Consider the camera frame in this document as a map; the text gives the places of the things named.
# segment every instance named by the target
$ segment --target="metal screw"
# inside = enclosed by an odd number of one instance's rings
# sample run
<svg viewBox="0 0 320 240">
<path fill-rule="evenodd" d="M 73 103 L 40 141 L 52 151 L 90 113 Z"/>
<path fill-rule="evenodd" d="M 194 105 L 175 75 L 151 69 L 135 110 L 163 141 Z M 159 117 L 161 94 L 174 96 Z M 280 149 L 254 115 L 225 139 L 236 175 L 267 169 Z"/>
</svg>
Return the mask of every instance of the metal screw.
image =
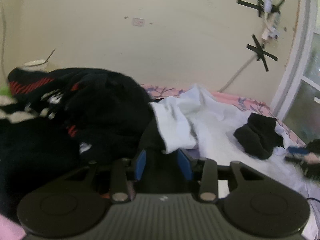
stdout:
<svg viewBox="0 0 320 240">
<path fill-rule="evenodd" d="M 112 195 L 112 199 L 114 201 L 117 201 L 117 202 L 123 202 L 123 201 L 126 201 L 128 198 L 128 195 L 126 193 L 123 193 L 123 192 L 117 192 L 117 193 L 114 193 Z"/>
<path fill-rule="evenodd" d="M 204 201 L 213 201 L 217 198 L 217 196 L 211 192 L 204 192 L 200 194 L 200 198 Z"/>
</svg>

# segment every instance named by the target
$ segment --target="green object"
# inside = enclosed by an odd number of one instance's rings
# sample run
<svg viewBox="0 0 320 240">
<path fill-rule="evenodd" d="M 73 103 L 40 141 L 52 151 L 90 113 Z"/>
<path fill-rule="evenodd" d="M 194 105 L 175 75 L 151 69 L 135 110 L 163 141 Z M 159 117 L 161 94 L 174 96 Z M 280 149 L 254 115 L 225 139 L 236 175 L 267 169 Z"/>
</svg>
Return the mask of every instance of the green object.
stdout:
<svg viewBox="0 0 320 240">
<path fill-rule="evenodd" d="M 8 96 L 12 98 L 10 88 L 9 87 L 1 87 L 0 88 L 0 96 Z"/>
</svg>

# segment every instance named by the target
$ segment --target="ribbed black surface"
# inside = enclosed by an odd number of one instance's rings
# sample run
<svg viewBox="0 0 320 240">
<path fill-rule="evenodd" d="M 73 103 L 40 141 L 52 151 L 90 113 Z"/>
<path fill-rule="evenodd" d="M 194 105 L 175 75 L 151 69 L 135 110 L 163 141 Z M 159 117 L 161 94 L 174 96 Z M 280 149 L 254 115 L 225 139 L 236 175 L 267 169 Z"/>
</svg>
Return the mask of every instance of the ribbed black surface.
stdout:
<svg viewBox="0 0 320 240">
<path fill-rule="evenodd" d="M 25 240 L 43 239 L 36 236 L 25 238 Z M 195 201 L 190 194 L 137 194 L 133 202 L 113 205 L 108 215 L 90 231 L 67 239 L 269 240 L 271 238 L 254 237 L 239 231 L 226 222 L 215 205 L 201 204 Z M 278 238 L 278 240 L 302 239 L 304 238 L 299 234 Z"/>
</svg>

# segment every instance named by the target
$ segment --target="black circular pad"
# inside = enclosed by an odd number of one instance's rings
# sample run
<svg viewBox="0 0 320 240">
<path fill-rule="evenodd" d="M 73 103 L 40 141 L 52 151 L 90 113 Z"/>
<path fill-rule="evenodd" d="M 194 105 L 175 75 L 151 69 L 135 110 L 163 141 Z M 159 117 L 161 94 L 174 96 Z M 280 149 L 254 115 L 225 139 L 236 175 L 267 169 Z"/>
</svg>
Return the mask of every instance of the black circular pad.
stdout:
<svg viewBox="0 0 320 240">
<path fill-rule="evenodd" d="M 223 211 L 240 230 L 271 238 L 297 233 L 310 215 L 309 205 L 300 194 L 265 181 L 247 183 L 232 191 L 223 202 Z"/>
<path fill-rule="evenodd" d="M 19 203 L 18 218 L 34 235 L 64 238 L 96 225 L 106 211 L 105 200 L 87 189 L 78 192 L 31 192 Z"/>
</svg>

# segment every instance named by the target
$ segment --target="black cable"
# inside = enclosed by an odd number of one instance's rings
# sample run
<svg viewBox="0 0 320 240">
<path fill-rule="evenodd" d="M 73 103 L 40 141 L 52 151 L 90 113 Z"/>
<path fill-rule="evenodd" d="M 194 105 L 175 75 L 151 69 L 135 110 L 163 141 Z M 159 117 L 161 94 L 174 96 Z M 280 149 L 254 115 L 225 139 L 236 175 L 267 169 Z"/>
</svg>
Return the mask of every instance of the black cable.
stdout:
<svg viewBox="0 0 320 240">
<path fill-rule="evenodd" d="M 313 198 L 313 197 L 307 197 L 307 198 L 306 198 L 306 200 L 308 200 L 308 199 L 310 199 L 310 200 L 314 200 L 314 201 L 317 201 L 317 202 L 319 202 L 319 203 L 320 203 L 320 200 L 319 200 L 319 199 L 316 199 L 316 198 Z"/>
</svg>

